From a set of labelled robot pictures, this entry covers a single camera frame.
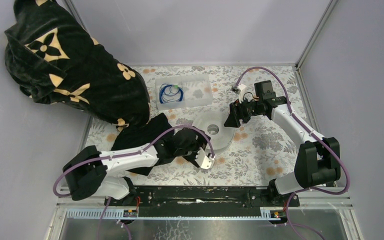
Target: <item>wire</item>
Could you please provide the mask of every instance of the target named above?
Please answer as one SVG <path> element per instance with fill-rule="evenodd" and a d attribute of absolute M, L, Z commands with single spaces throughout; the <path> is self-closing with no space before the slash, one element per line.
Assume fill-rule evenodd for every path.
<path fill-rule="evenodd" d="M 136 152 L 130 152 L 130 153 L 123 153 L 123 154 L 118 154 L 118 155 L 114 155 L 112 156 L 112 158 L 116 159 L 116 158 L 123 158 L 123 157 L 130 157 L 130 156 L 136 156 L 136 155 L 140 155 L 142 154 L 142 152 L 145 152 L 146 150 L 148 150 L 149 148 L 151 148 L 158 140 L 160 140 L 164 135 L 166 135 L 167 133 L 175 130 L 175 129 L 180 129 L 180 128 L 187 128 L 187 129 L 192 129 L 194 130 L 195 132 L 201 134 L 204 139 L 206 140 L 209 148 L 210 148 L 210 151 L 211 151 L 211 157 L 214 158 L 216 155 L 214 153 L 214 148 L 213 148 L 213 145 L 211 144 L 210 142 L 210 139 L 204 134 L 203 131 L 199 130 L 198 128 L 194 127 L 194 126 L 188 126 L 188 125 L 178 125 L 178 126 L 173 126 L 167 130 L 165 130 L 163 133 L 161 133 L 159 136 L 157 136 L 150 144 L 148 144 L 142 151 L 136 151 Z M 61 180 L 67 176 L 69 173 L 71 173 L 73 170 L 81 167 L 81 166 L 84 166 L 86 164 L 90 164 L 90 163 L 93 163 L 93 162 L 97 162 L 97 161 L 101 161 L 101 160 L 108 160 L 108 159 L 111 159 L 111 156 L 104 156 L 104 157 L 95 157 L 95 158 L 91 158 L 91 159 L 88 159 L 86 161 L 82 161 L 82 162 L 79 162 L 77 164 L 75 164 L 74 166 L 70 167 L 69 169 L 67 169 L 66 171 L 64 171 L 55 181 L 55 183 L 53 184 L 53 187 L 52 187 L 52 190 L 53 190 L 53 194 L 55 194 L 57 197 L 60 197 L 60 198 L 65 198 L 65 197 L 69 197 L 71 194 L 70 193 L 67 193 L 67 194 L 61 194 L 58 192 L 58 184 L 61 182 Z"/>
<path fill-rule="evenodd" d="M 285 226 L 288 226 L 288 225 L 291 225 L 291 224 L 289 222 L 287 222 L 287 223 L 279 223 L 279 224 L 275 224 L 275 225 L 273 225 L 273 224 L 265 224 L 265 225 L 261 225 L 260 227 L 263 227 L 263 228 L 273 228 L 273 227 L 285 227 Z M 326 240 L 326 238 L 318 230 L 316 230 L 315 228 L 313 228 L 311 226 L 307 226 L 307 225 L 303 225 L 303 224 L 299 224 L 299 223 L 294 223 L 293 225 L 296 226 L 296 227 L 299 227 L 299 228 L 308 229 L 308 230 L 314 232 L 315 234 L 319 235 L 322 240 Z"/>
<path fill-rule="evenodd" d="M 124 222 L 121 221 L 120 223 L 121 223 L 121 227 L 126 229 L 127 231 L 128 240 L 132 240 L 132 232 L 130 231 L 130 228 Z"/>
<path fill-rule="evenodd" d="M 180 94 L 180 97 L 178 99 L 167 99 L 164 96 L 167 97 L 175 97 L 178 94 Z M 166 103 L 171 103 L 171 102 L 181 102 L 183 100 L 183 90 L 181 87 L 178 85 L 173 85 L 173 84 L 163 84 L 159 87 L 159 102 L 161 104 L 166 104 Z"/>
<path fill-rule="evenodd" d="M 282 81 L 279 79 L 278 76 L 276 76 L 276 74 L 272 71 L 270 71 L 269 69 L 265 68 L 265 67 L 262 67 L 262 66 L 254 66 L 254 67 L 250 67 L 248 68 L 246 71 L 244 71 L 239 79 L 237 80 L 236 84 L 234 85 L 235 87 L 238 87 L 239 83 L 241 82 L 242 78 L 244 77 L 244 75 L 249 72 L 250 70 L 253 70 L 253 69 L 261 69 L 261 70 L 265 70 L 267 71 L 268 73 L 270 73 L 271 75 L 273 75 L 273 77 L 277 80 L 277 82 L 279 82 L 280 86 L 282 87 L 283 89 L 283 92 L 285 94 L 285 97 L 286 97 L 286 105 L 287 105 L 287 109 L 289 110 L 289 113 L 290 115 L 293 117 L 293 119 L 295 119 L 295 121 L 301 126 L 303 127 L 307 133 L 309 133 L 315 140 L 317 140 L 339 163 L 340 167 L 343 169 L 343 172 L 345 173 L 345 178 L 346 178 L 346 184 L 345 184 L 345 187 L 343 188 L 343 190 L 341 191 L 338 191 L 338 192 L 335 192 L 335 191 L 328 191 L 328 190 L 324 190 L 324 189 L 321 189 L 319 187 L 309 187 L 309 188 L 306 188 L 306 189 L 301 189 L 301 190 L 298 190 L 296 192 L 293 192 L 290 196 L 289 196 L 289 199 L 286 203 L 286 217 L 288 219 L 288 222 L 290 223 L 289 225 L 292 227 L 293 231 L 303 240 L 305 240 L 305 238 L 295 229 L 294 225 L 299 227 L 297 224 L 295 223 L 292 223 L 289 219 L 289 204 L 291 202 L 291 199 L 294 197 L 294 195 L 296 193 L 300 193 L 300 192 L 304 192 L 304 191 L 307 191 L 309 189 L 315 189 L 315 190 L 318 190 L 320 192 L 323 192 L 325 194 L 330 194 L 330 195 L 341 195 L 341 194 L 344 194 L 348 191 L 348 189 L 350 188 L 350 185 L 351 185 L 351 181 L 350 181 L 350 173 L 348 172 L 348 169 L 345 167 L 345 164 L 341 161 L 341 159 L 339 158 L 339 156 L 326 144 L 323 142 L 323 140 L 321 140 L 318 136 L 316 136 L 296 115 L 295 113 L 292 111 L 292 107 L 291 107 L 291 101 L 289 100 L 289 96 L 288 96 L 288 92 L 286 90 L 286 87 L 285 85 L 282 83 Z"/>
<path fill-rule="evenodd" d="M 253 99 L 258 99 L 258 97 L 254 96 L 254 94 L 250 91 L 245 92 L 245 94 L 243 95 L 243 98 L 245 98 L 245 95 L 247 95 L 247 94 L 251 94 Z"/>
<path fill-rule="evenodd" d="M 336 155 L 336 153 L 326 144 L 323 142 L 323 140 L 321 140 L 317 135 L 315 135 L 296 115 L 295 113 L 292 111 L 292 107 L 291 107 L 291 101 L 289 100 L 289 96 L 288 96 L 288 92 L 286 90 L 286 87 L 285 85 L 282 83 L 282 81 L 279 79 L 278 76 L 276 76 L 276 74 L 272 71 L 270 71 L 269 69 L 265 68 L 265 67 L 262 67 L 262 66 L 254 66 L 254 67 L 250 67 L 248 68 L 246 71 L 244 71 L 239 79 L 237 80 L 236 84 L 235 84 L 235 87 L 237 87 L 240 83 L 240 81 L 242 80 L 242 78 L 244 77 L 244 75 L 250 71 L 250 70 L 253 70 L 253 69 L 262 69 L 262 70 L 265 70 L 267 72 L 269 72 L 271 75 L 273 75 L 273 77 L 279 82 L 280 86 L 282 87 L 283 89 L 283 92 L 285 94 L 285 97 L 286 97 L 286 105 L 287 105 L 287 109 L 289 110 L 289 113 L 291 114 L 291 116 L 293 117 L 293 119 L 296 120 L 296 122 L 301 126 L 303 127 L 315 140 L 317 140 L 330 154 L 332 154 L 332 156 L 338 161 L 340 167 L 343 169 L 343 172 L 345 173 L 345 178 L 346 178 L 346 184 L 345 184 L 345 187 L 343 190 L 341 191 L 338 191 L 338 192 L 335 192 L 335 191 L 328 191 L 328 190 L 324 190 L 324 189 L 321 189 L 321 188 L 318 188 L 318 187 L 311 187 L 312 189 L 316 189 L 320 192 L 323 192 L 323 193 L 326 193 L 326 194 L 331 194 L 331 195 L 341 195 L 341 194 L 344 194 L 348 191 L 348 189 L 350 188 L 350 185 L 351 185 L 351 182 L 350 182 L 350 173 L 348 172 L 348 169 L 345 167 L 345 164 L 344 162 L 342 162 L 342 160 L 338 157 L 338 155 Z"/>
<path fill-rule="evenodd" d="M 96 230 L 96 240 L 99 240 L 99 231 L 100 231 L 100 228 L 101 228 L 101 222 L 102 222 L 102 219 L 104 218 L 105 211 L 107 211 L 107 208 L 110 205 L 110 202 L 111 202 L 111 197 L 109 196 L 108 197 L 108 201 L 106 202 L 105 207 L 103 208 L 103 211 L 102 211 L 102 213 L 101 213 L 101 215 L 99 217 L 98 229 Z"/>
<path fill-rule="evenodd" d="M 136 215 L 137 215 L 137 216 L 139 216 L 139 212 L 138 212 L 139 204 L 141 204 L 141 197 L 140 197 L 140 196 L 137 196 L 137 197 L 136 197 Z"/>

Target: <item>plastic container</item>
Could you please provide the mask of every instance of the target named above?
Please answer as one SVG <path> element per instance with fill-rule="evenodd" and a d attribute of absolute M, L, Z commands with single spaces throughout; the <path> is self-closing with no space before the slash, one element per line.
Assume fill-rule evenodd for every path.
<path fill-rule="evenodd" d="M 192 123 L 192 126 L 201 129 L 210 137 L 209 141 L 216 155 L 228 150 L 235 136 L 233 127 L 224 127 L 226 119 L 227 112 L 206 111 L 199 114 Z M 206 146 L 205 152 L 210 153 L 209 145 Z"/>
<path fill-rule="evenodd" d="M 160 102 L 160 88 L 162 85 L 176 85 L 183 90 L 182 101 Z M 211 90 L 208 74 L 174 76 L 155 80 L 156 107 L 158 110 L 190 108 L 213 104 L 213 91 Z"/>

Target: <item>clear plastic box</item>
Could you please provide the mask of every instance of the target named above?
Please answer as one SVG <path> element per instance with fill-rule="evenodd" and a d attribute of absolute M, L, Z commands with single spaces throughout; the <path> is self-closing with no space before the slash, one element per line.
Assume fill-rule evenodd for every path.
<path fill-rule="evenodd" d="M 183 90 L 182 101 L 160 102 L 162 85 L 176 85 Z M 156 107 L 158 110 L 190 108 L 213 104 L 213 91 L 208 74 L 173 76 L 155 80 Z"/>

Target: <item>table surface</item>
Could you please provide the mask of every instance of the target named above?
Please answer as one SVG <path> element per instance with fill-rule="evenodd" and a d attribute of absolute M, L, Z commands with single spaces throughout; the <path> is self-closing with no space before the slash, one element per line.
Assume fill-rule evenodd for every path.
<path fill-rule="evenodd" d="M 199 113 L 206 111 L 228 112 L 229 104 L 238 97 L 231 91 L 246 66 L 156 66 L 136 67 L 142 74 L 151 99 L 151 116 L 164 113 L 172 126 L 191 125 Z M 291 66 L 268 66 L 285 85 L 295 111 L 307 120 L 301 95 Z M 158 111 L 155 80 L 172 76 L 208 74 L 213 103 L 208 106 Z M 276 79 L 263 70 L 251 70 L 242 79 L 251 87 L 254 83 L 270 80 L 277 96 L 284 96 Z M 114 125 L 93 119 L 86 146 L 96 145 L 99 151 L 108 151 L 118 135 Z M 178 157 L 172 163 L 156 166 L 148 176 L 119 172 L 114 176 L 131 178 L 135 185 L 186 185 L 186 186 L 267 186 L 271 179 L 294 170 L 297 150 L 286 133 L 264 116 L 255 116 L 235 132 L 228 150 L 216 156 L 211 169 L 194 167 Z"/>

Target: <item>blue cable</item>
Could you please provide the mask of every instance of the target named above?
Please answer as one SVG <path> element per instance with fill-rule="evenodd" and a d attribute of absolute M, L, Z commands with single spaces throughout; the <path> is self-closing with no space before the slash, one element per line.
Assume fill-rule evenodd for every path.
<path fill-rule="evenodd" d="M 175 97 L 176 95 L 180 94 L 179 99 L 166 99 L 164 96 L 167 97 Z M 163 84 L 159 88 L 159 102 L 161 104 L 166 104 L 166 103 L 171 103 L 171 102 L 181 102 L 183 100 L 183 90 L 181 87 L 178 85 L 173 85 L 173 84 Z"/>

